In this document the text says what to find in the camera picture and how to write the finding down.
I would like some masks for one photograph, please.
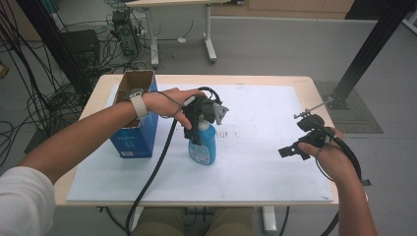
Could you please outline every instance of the person's leg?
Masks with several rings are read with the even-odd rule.
[[[181,207],[145,207],[134,236],[184,236],[184,209]]]
[[[252,211],[252,207],[219,208],[206,236],[251,236]]]

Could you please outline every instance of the blue box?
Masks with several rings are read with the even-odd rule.
[[[133,88],[145,92],[157,90],[153,71],[129,71],[123,75],[114,103],[123,101],[123,94]],[[150,112],[142,120],[133,120],[117,131],[110,141],[123,158],[152,157],[158,114]]]

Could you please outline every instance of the hand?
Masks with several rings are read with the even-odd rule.
[[[334,128],[331,129],[339,138],[343,139],[343,134],[340,131]],[[336,184],[345,179],[357,178],[349,158],[335,142],[330,142],[322,148],[301,143],[298,145],[298,148],[315,157],[324,172]]]
[[[150,92],[143,95],[147,110],[153,111],[161,116],[170,116],[178,120],[184,128],[191,129],[191,122],[182,112],[184,101],[193,95],[206,96],[198,89],[180,90],[172,88],[160,92]]]

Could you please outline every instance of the person's left hand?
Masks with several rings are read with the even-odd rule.
[[[198,89],[180,90],[172,88],[160,92],[148,92],[143,95],[147,110],[153,111],[161,116],[173,117],[187,130],[191,129],[191,122],[182,112],[184,101],[193,95],[206,96]]]

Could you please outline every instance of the plastic bottle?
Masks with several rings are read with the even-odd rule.
[[[211,165],[215,160],[215,128],[206,120],[199,121],[199,130],[202,145],[194,145],[191,141],[188,144],[190,157],[200,164]]]

